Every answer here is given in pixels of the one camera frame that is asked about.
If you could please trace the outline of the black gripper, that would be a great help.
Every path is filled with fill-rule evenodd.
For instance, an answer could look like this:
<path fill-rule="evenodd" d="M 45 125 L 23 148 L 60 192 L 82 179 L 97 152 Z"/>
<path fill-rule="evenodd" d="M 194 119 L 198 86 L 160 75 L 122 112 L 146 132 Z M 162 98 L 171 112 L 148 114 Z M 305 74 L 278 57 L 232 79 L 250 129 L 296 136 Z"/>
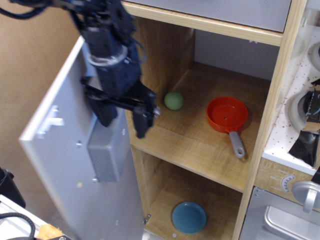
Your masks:
<path fill-rule="evenodd" d="M 120 45 L 114 53 L 98 56 L 90 48 L 86 60 L 95 68 L 99 86 L 90 77 L 81 80 L 89 105 L 99 122 L 108 127 L 118 116 L 116 108 L 132 112 L 136 137 L 142 139 L 160 115 L 157 95 L 141 82 L 141 63 L 136 42 Z"/>

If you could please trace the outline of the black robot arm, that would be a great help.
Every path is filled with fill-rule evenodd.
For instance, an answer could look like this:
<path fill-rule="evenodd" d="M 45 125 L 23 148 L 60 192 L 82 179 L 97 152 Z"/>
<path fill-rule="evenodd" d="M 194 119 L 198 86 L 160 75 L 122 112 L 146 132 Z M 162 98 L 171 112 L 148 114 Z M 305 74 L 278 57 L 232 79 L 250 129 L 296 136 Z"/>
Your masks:
<path fill-rule="evenodd" d="M 16 4 L 31 8 L 24 13 L 1 9 L 4 16 L 27 20 L 48 7 L 68 11 L 77 30 L 88 45 L 87 61 L 97 72 L 100 88 L 89 84 L 83 77 L 81 84 L 89 105 L 99 122 L 108 127 L 117 117 L 116 108 L 132 112 L 136 136 L 145 137 L 159 113 L 157 95 L 141 82 L 141 64 L 132 37 L 136 30 L 134 18 L 119 0 L 17 0 Z"/>

